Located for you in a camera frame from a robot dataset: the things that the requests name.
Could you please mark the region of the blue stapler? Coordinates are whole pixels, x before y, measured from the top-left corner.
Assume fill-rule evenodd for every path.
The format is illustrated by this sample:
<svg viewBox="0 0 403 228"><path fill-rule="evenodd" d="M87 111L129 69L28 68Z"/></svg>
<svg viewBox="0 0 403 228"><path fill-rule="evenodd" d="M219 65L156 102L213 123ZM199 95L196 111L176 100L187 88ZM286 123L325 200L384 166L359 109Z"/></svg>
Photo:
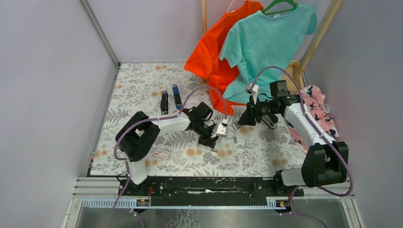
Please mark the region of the blue stapler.
<svg viewBox="0 0 403 228"><path fill-rule="evenodd" d="M172 88L173 88L173 97L174 97L175 107L176 107L176 109L181 110L182 100L181 100L179 88L176 84L172 85Z"/></svg>

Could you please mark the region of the small black stapler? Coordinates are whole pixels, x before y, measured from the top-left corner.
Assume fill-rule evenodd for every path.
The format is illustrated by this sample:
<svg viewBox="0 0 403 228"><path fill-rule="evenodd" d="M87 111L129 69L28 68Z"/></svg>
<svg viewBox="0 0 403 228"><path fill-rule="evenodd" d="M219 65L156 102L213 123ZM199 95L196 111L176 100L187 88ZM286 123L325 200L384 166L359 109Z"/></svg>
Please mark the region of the small black stapler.
<svg viewBox="0 0 403 228"><path fill-rule="evenodd" d="M166 115L169 113L168 92L166 90L162 91L160 109L161 115Z"/></svg>

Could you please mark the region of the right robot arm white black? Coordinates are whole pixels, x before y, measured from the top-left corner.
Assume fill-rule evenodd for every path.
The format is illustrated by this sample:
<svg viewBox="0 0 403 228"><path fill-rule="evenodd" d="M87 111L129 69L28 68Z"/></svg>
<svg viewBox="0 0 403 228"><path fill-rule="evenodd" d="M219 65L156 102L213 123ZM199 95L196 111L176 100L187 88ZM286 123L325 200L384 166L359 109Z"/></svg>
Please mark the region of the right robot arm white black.
<svg viewBox="0 0 403 228"><path fill-rule="evenodd" d="M299 95L292 95L285 80L270 83L271 100L260 101L250 96L246 110L239 118L240 126L255 126L264 117L275 127L280 114L302 139L307 154L300 168L278 171L272 183L273 191L286 195L292 186L319 187L343 183L347 179L348 146L327 134L310 114Z"/></svg>

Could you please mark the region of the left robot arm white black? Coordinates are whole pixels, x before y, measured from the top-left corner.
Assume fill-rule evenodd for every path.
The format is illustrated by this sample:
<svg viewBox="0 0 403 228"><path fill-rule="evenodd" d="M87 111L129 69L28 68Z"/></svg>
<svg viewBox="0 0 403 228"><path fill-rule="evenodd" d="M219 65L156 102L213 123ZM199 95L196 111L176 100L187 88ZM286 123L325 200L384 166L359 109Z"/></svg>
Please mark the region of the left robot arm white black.
<svg viewBox="0 0 403 228"><path fill-rule="evenodd" d="M151 118L143 111L137 112L115 137L114 156L125 161L131 180L129 189L135 195L147 191L148 173L143 159L160 135L193 131L199 136L199 144L213 149L218 138L228 133L228 117L225 116L221 123L207 125L212 113L212 109L204 102L197 107L184 108L174 116Z"/></svg>

